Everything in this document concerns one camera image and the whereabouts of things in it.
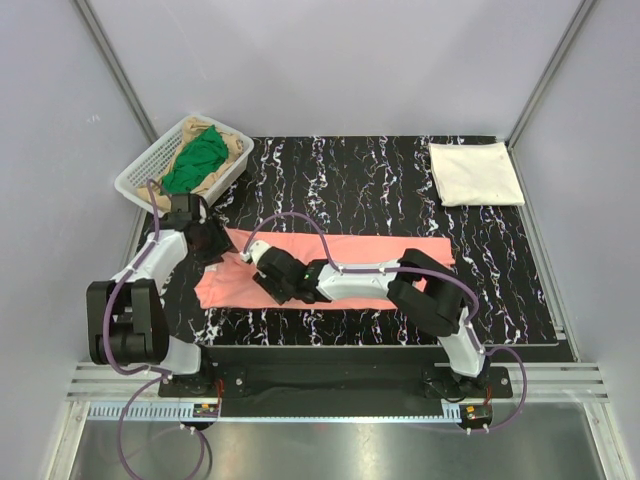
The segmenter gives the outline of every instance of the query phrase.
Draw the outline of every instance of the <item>laundry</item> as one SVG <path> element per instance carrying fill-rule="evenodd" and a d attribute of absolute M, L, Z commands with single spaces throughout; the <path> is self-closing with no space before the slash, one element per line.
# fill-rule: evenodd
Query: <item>laundry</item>
<path fill-rule="evenodd" d="M 429 144 L 431 170 L 445 207 L 524 205 L 524 196 L 504 143 Z"/>
<path fill-rule="evenodd" d="M 227 229 L 231 241 L 242 251 L 250 232 Z M 367 235 L 325 235 L 331 256 L 342 263 L 378 263 L 389 258 L 400 258 L 407 248 L 422 250 L 442 265 L 454 264 L 451 241 L 448 238 L 424 237 L 381 237 Z M 326 258 L 322 243 L 317 234 L 260 232 L 257 240 L 264 240 L 274 247 L 281 248 L 303 263 L 318 258 Z M 369 298 L 348 298 L 331 303 L 315 303 L 310 306 L 300 300 L 290 300 L 278 305 L 252 277 L 256 273 L 255 265 L 248 265 L 240 259 L 238 253 L 225 253 L 223 262 L 208 267 L 196 286 L 200 306 L 237 308 L 291 308 L 308 310 L 341 309 L 395 309 L 388 300 Z"/>
<path fill-rule="evenodd" d="M 186 149 L 189 148 L 193 143 L 197 142 L 202 134 L 207 134 L 207 132 L 209 131 L 209 127 L 211 127 L 210 123 L 198 120 L 196 117 L 191 117 L 185 120 L 182 127 L 182 142 L 176 148 L 176 151 L 173 154 L 173 158 L 169 162 L 169 165 L 167 165 L 167 168 L 165 168 L 165 170 L 158 176 L 158 178 L 155 178 L 155 180 L 158 183 L 162 183 L 163 187 L 167 188 L 170 193 L 175 193 L 175 190 L 171 190 L 166 184 L 164 184 L 164 179 L 173 172 L 174 166 L 176 165 L 178 157 L 181 155 L 181 153 L 183 151 L 186 151 Z M 218 164 L 217 162 L 220 159 L 214 159 L 213 161 L 219 165 L 217 170 L 211 171 L 211 173 L 206 174 L 206 176 L 200 181 L 200 183 L 196 184 L 196 186 L 190 190 L 191 193 L 203 195 L 207 190 L 209 190 L 209 188 L 211 188 L 211 186 L 213 186 L 214 183 L 216 183 L 220 179 L 220 177 L 222 177 L 222 175 L 224 175 L 224 173 L 233 165 L 233 163 L 240 157 L 240 155 L 242 155 L 242 152 L 244 151 L 242 140 L 237 135 L 227 132 L 216 133 L 219 134 L 219 137 L 224 143 L 224 147 L 226 147 L 227 149 L 228 153 L 226 156 L 226 160 L 223 160 L 222 163 Z M 223 150 L 223 147 L 219 143 L 216 144 L 216 148 L 220 152 Z M 201 153 L 200 147 L 198 147 L 197 150 L 198 153 Z M 169 211 L 171 208 L 171 200 L 166 197 L 158 187 L 154 186 L 153 190 L 158 208 L 163 212 Z M 149 191 L 147 190 L 146 186 L 139 187 L 137 193 L 141 199 L 150 202 L 151 199 L 149 197 Z"/>

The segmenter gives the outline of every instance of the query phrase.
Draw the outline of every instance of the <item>shiny metal floor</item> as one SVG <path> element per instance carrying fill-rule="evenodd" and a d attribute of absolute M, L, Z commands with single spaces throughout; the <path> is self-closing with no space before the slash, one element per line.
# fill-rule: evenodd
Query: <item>shiny metal floor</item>
<path fill-rule="evenodd" d="M 125 452 L 170 424 L 129 422 Z M 434 433 L 398 424 L 229 424 L 206 431 L 213 451 L 197 479 L 604 479 L 579 405 L 528 404 L 490 435 Z M 72 479 L 128 479 L 117 462 L 115 422 L 85 427 Z M 144 479 L 182 479 L 199 455 L 185 432 L 163 435 L 130 460 Z"/>

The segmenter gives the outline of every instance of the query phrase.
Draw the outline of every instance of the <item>green cloth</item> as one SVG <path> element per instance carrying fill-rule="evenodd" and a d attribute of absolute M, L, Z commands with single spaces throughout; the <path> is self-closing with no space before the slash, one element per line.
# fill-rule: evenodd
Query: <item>green cloth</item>
<path fill-rule="evenodd" d="M 173 169 L 162 179 L 162 185 L 169 193 L 188 193 L 218 170 L 228 157 L 229 149 L 212 125 L 184 147 Z"/>

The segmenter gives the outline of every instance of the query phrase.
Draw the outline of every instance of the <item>laundry basket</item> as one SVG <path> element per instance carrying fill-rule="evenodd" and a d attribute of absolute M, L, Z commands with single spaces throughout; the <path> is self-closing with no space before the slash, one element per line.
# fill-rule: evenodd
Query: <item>laundry basket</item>
<path fill-rule="evenodd" d="M 131 165 L 118 175 L 115 181 L 116 190 L 118 190 L 125 198 L 128 198 L 139 207 L 144 208 L 147 212 L 153 212 L 151 203 L 138 197 L 137 189 L 146 185 L 149 178 L 157 178 L 169 165 L 173 154 L 182 141 L 182 125 L 185 120 L 196 117 L 203 122 L 211 123 L 221 132 L 235 133 L 242 140 L 244 151 L 242 155 L 233 163 L 233 165 L 214 183 L 209 190 L 205 192 L 203 197 L 209 205 L 215 202 L 229 188 L 229 186 L 237 180 L 242 172 L 247 169 L 247 159 L 249 153 L 253 150 L 253 140 L 239 131 L 220 123 L 213 118 L 204 117 L 202 115 L 188 115 L 183 118 L 171 130 L 160 137 L 153 145 L 145 150 L 145 152 L 136 158 Z"/>

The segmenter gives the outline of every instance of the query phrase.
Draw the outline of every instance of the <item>pink towel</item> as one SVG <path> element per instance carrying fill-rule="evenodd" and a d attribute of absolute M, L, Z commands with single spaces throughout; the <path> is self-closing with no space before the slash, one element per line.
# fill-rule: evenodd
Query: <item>pink towel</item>
<path fill-rule="evenodd" d="M 227 229 L 238 251 L 244 248 L 250 232 Z M 378 263 L 400 258 L 407 248 L 417 248 L 441 264 L 454 264 L 451 242 L 448 238 L 380 237 L 364 235 L 326 235 L 329 251 L 336 262 Z M 320 238 L 310 233 L 260 232 L 255 237 L 271 246 L 286 250 L 303 263 L 326 258 Z M 291 300 L 278 305 L 262 287 L 252 279 L 255 265 L 244 263 L 239 254 L 225 253 L 224 262 L 209 267 L 196 285 L 196 294 L 202 308 L 295 308 L 301 310 L 365 309 L 391 310 L 395 306 L 388 300 L 348 298 L 330 303 L 308 305 Z"/>

